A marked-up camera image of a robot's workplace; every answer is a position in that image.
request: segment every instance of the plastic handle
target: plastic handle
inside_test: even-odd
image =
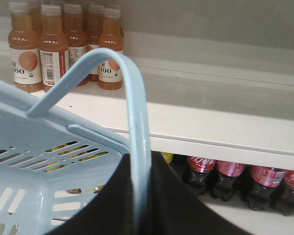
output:
[[[143,78],[137,66],[128,57],[110,49],[91,50],[83,55],[60,81],[28,110],[27,116],[37,118],[47,113],[62,97],[75,88],[95,66],[111,58],[115,59],[122,68],[127,99],[133,184],[133,229],[136,233],[141,220],[146,218],[151,169],[146,93]]]

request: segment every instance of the cola bottle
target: cola bottle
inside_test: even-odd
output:
[[[242,163],[216,161],[215,177],[211,182],[211,196],[222,201],[229,201],[239,184],[239,176],[245,165]]]
[[[270,203],[270,195],[279,186],[285,170],[253,165],[250,169],[250,180],[245,189],[245,201],[254,211],[265,210]]]
[[[183,183],[195,195],[203,195],[207,191],[207,177],[215,165],[215,160],[200,157],[187,157],[187,165],[182,176]]]
[[[284,216],[294,213],[294,170],[288,170],[280,186],[272,193],[271,206]]]

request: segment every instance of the white bottle cap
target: white bottle cap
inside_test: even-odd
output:
[[[40,0],[28,0],[30,9],[39,10],[41,7]]]
[[[66,3],[64,4],[64,12],[76,15],[82,14],[82,6],[79,4]]]
[[[28,2],[10,1],[9,10],[13,13],[28,13],[30,12],[30,7]]]
[[[41,13],[45,16],[61,16],[61,7],[58,5],[41,5]]]
[[[105,18],[119,19],[121,17],[121,11],[117,8],[105,8],[103,16]]]
[[[107,8],[116,8],[116,9],[120,9],[121,10],[121,5],[118,4],[112,4],[112,3],[108,3],[106,4]]]
[[[64,4],[66,3],[65,0],[51,0],[50,4],[52,5],[58,5],[61,7],[61,9],[63,10]]]
[[[103,14],[104,6],[97,3],[91,3],[88,6],[88,12],[93,14]]]

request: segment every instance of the light blue shopping basket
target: light blue shopping basket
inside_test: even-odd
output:
[[[53,107],[110,58],[122,67],[130,140]],[[72,217],[108,181],[125,153],[131,153],[133,219],[138,221],[147,204],[149,129],[143,79],[126,56],[106,48],[86,53],[42,99],[0,81],[0,235],[40,235]]]

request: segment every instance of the orange juice bottle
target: orange juice bottle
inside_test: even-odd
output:
[[[87,37],[82,29],[82,6],[64,4],[64,33],[69,41],[69,67],[87,52]],[[84,79],[79,86],[85,85]]]
[[[109,3],[109,4],[106,4],[106,7],[107,7],[107,8],[116,8],[116,9],[120,9],[120,11],[121,11],[121,6],[120,6],[120,5],[117,5],[117,4]],[[122,28],[121,19],[120,19],[120,34],[121,34],[121,36],[124,38],[124,31],[123,31],[123,28]]]
[[[99,47],[123,53],[124,40],[120,34],[120,10],[105,8],[103,16],[103,33],[99,37]],[[108,60],[100,64],[98,85],[106,90],[121,88],[122,71],[115,60]]]
[[[9,2],[12,30],[9,33],[14,82],[29,93],[40,91],[42,86],[39,38],[32,28],[30,6],[27,2]]]
[[[91,3],[96,3],[94,0],[85,0],[82,3],[82,9],[83,9],[83,30],[87,30],[88,25],[88,6]]]
[[[43,24],[41,19],[40,0],[29,0],[31,22],[34,31],[40,36],[43,32]]]
[[[98,48],[99,37],[102,34],[103,10],[104,6],[100,4],[91,3],[88,6],[87,51]],[[98,82],[98,75],[99,70],[96,67],[87,76],[87,79],[92,82]]]
[[[39,49],[44,90],[47,92],[69,69],[69,43],[62,30],[61,7],[45,4],[41,12],[43,34]]]

